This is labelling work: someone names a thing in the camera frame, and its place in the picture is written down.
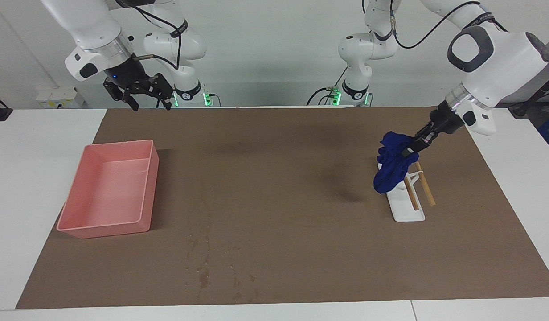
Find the dark blue towel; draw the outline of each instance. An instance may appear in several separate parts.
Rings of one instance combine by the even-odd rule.
[[[382,194],[387,193],[395,188],[399,184],[407,170],[409,165],[417,162],[419,154],[414,152],[407,158],[401,156],[401,152],[411,144],[413,137],[397,134],[394,132],[388,132],[383,136],[381,144],[383,147],[378,150],[380,156],[378,156],[378,163],[382,165],[380,171],[374,177],[374,189]]]

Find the wooden dowel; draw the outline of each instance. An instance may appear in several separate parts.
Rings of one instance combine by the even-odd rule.
[[[407,176],[405,176],[405,178],[403,179],[403,183],[405,183],[405,189],[407,189],[407,193],[409,194],[409,199],[411,199],[413,210],[419,211],[419,205],[417,205],[417,199],[415,199],[415,195],[413,195],[413,187],[411,187],[411,183],[409,183],[409,178],[407,178]]]
[[[427,201],[429,201],[429,206],[437,205],[437,203],[435,203],[435,199],[433,198],[433,193],[431,193],[431,189],[429,188],[429,184],[427,183],[427,179],[425,178],[425,174],[423,173],[423,168],[421,168],[421,164],[417,162],[415,163],[415,166],[420,172],[419,179],[421,179],[421,185],[423,186],[423,190],[425,191],[425,195],[427,196]]]

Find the rectangular tray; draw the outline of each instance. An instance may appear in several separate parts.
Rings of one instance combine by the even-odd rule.
[[[86,146],[57,230],[81,239],[148,231],[158,165],[152,140]]]

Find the white table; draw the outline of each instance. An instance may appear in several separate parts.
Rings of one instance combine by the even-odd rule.
[[[549,321],[549,298],[13,311],[105,112],[16,110],[0,123],[0,320]],[[549,269],[549,147],[527,120],[495,119],[496,134],[472,137]]]

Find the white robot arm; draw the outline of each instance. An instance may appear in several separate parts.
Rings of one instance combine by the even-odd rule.
[[[491,109],[542,71],[549,59],[545,45],[535,35],[499,30],[492,14],[479,2],[421,2],[432,12],[448,16],[462,30],[451,42],[447,57],[465,76],[431,113],[431,122],[415,136],[405,156],[427,148],[440,132],[452,134],[464,125],[480,134],[493,134]],[[340,88],[345,103],[359,105],[364,99],[372,75],[368,61],[391,57],[397,51],[394,14],[400,3],[369,1],[366,24],[372,32],[340,41],[340,57],[348,64]]]
[[[179,93],[182,101],[201,103],[197,94],[203,93],[203,85],[197,80],[195,70],[188,60],[205,55],[206,45],[193,29],[188,28],[179,5],[175,0],[41,0],[57,22],[72,35],[77,48],[65,59],[69,72],[79,81],[84,81],[101,71],[107,74],[104,87],[114,100],[122,100],[135,111],[138,103],[132,94],[146,94],[157,98],[167,109],[171,108],[171,98]],[[147,56],[137,57],[122,27],[112,18],[110,9],[146,6],[148,15],[161,17],[149,19],[166,33],[152,33],[144,39]],[[180,58],[177,59],[179,47]],[[165,77],[156,74],[146,75],[140,60],[158,58],[179,63],[167,65],[173,75],[172,88]]]

